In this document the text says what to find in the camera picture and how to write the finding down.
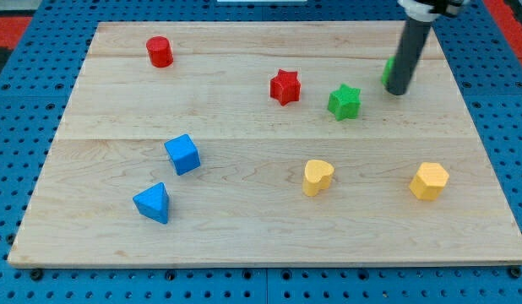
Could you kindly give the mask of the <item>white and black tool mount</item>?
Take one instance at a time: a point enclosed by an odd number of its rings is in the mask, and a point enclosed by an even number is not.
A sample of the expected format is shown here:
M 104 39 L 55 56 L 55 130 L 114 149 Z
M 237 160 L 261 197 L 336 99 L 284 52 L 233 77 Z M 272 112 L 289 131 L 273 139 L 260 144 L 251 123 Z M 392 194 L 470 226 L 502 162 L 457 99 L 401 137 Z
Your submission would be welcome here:
M 456 17 L 470 0 L 398 0 L 407 16 L 416 21 L 434 21 L 440 16 Z

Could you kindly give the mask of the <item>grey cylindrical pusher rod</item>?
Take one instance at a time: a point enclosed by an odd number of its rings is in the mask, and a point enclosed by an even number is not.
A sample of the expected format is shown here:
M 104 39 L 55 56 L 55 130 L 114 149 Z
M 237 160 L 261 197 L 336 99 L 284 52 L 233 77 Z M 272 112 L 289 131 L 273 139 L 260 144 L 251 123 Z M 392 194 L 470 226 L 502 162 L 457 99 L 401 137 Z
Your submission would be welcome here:
M 432 22 L 407 18 L 395 53 L 394 64 L 385 89 L 391 95 L 404 95 L 421 57 Z

